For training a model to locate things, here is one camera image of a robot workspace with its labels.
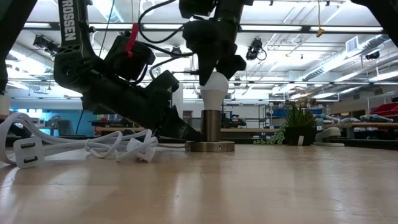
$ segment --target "spotlight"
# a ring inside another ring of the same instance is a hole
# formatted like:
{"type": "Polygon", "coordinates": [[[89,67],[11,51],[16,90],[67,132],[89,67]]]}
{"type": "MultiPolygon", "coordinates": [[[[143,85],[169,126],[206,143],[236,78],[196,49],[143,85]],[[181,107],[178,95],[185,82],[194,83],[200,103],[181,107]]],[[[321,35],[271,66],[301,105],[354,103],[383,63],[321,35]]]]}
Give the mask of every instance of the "spotlight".
{"type": "Polygon", "coordinates": [[[246,54],[246,59],[248,60],[254,60],[256,58],[258,58],[258,55],[260,53],[260,51],[263,51],[264,53],[266,53],[265,50],[262,49],[262,42],[260,38],[256,38],[251,42],[251,45],[248,49],[248,52],[246,54]]]}
{"type": "Polygon", "coordinates": [[[182,54],[181,49],[180,49],[180,46],[173,46],[172,53],[175,53],[175,54],[182,54]]]}
{"type": "MultiPolygon", "coordinates": [[[[235,81],[241,81],[239,77],[235,77],[235,81]]],[[[234,83],[234,86],[240,86],[240,83],[234,83]]]]}
{"type": "Polygon", "coordinates": [[[55,56],[60,48],[58,45],[50,40],[47,40],[42,35],[36,35],[35,40],[33,41],[33,46],[44,49],[44,51],[49,53],[52,57],[55,56]]]}
{"type": "Polygon", "coordinates": [[[377,59],[380,57],[380,52],[374,52],[373,54],[366,55],[365,58],[368,60],[377,59]]]}

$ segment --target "metal base plate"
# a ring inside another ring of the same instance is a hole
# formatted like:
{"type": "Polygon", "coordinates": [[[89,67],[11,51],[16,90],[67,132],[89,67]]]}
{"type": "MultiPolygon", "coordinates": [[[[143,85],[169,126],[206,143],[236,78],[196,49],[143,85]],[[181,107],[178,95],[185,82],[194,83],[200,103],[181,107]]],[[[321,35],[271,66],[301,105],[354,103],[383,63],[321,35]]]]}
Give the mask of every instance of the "metal base plate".
{"type": "Polygon", "coordinates": [[[234,152],[235,143],[231,141],[220,142],[191,142],[185,143],[185,152],[234,152]]]}

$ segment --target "red cable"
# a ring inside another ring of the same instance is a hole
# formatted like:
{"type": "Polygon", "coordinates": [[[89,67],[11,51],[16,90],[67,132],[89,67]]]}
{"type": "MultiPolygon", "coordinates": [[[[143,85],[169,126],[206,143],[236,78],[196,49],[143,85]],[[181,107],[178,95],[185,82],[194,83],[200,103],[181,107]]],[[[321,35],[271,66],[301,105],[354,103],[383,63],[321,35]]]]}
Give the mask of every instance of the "red cable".
{"type": "Polygon", "coordinates": [[[125,49],[129,57],[132,57],[131,50],[134,47],[134,44],[136,44],[138,30],[139,30],[138,24],[136,24],[136,23],[133,24],[132,25],[132,29],[131,29],[131,35],[130,35],[130,38],[129,38],[129,42],[127,43],[127,46],[126,46],[126,49],[125,49]]]}

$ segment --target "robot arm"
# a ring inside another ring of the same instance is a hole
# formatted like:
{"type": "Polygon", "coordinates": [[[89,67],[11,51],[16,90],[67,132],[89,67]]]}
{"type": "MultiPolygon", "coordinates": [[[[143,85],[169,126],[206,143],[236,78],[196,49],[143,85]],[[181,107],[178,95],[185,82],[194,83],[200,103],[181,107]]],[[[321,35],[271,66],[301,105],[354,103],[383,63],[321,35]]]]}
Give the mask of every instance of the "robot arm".
{"type": "MultiPolygon", "coordinates": [[[[183,30],[187,47],[198,54],[201,85],[206,84],[214,68],[228,79],[237,70],[246,68],[246,62],[235,55],[234,42],[243,6],[252,4],[252,0],[211,0],[207,3],[203,7],[202,1],[180,1],[180,11],[185,18],[208,14],[216,7],[214,18],[188,22],[183,30]]],[[[146,88],[136,85],[143,79],[147,66],[155,60],[147,44],[135,41],[131,45],[135,37],[130,38],[132,34],[125,33],[116,38],[104,60],[96,56],[90,43],[90,32],[95,28],[89,27],[88,4],[89,1],[83,0],[58,0],[62,45],[55,57],[55,81],[81,93],[86,110],[105,108],[158,135],[200,141],[200,133],[178,117],[175,107],[170,108],[169,90],[178,88],[178,80],[169,71],[159,75],[146,88]]]]}
{"type": "Polygon", "coordinates": [[[104,60],[95,55],[90,43],[90,31],[94,30],[88,25],[87,2],[58,1],[62,45],[55,57],[55,81],[81,93],[85,110],[106,108],[158,135],[199,141],[200,133],[179,118],[175,107],[170,108],[169,90],[178,88],[178,80],[169,71],[146,88],[136,85],[141,70],[155,59],[148,47],[136,41],[126,51],[127,33],[116,38],[104,60]]]}

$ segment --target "yellow tag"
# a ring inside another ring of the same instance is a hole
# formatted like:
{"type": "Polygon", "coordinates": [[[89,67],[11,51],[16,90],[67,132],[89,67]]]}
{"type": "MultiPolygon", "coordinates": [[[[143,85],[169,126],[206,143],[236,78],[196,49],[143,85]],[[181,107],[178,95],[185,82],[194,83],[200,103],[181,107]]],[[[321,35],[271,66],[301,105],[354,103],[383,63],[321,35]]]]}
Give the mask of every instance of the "yellow tag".
{"type": "Polygon", "coordinates": [[[317,33],[317,37],[320,37],[324,32],[325,32],[324,29],[319,28],[319,29],[318,29],[318,33],[317,33]]]}

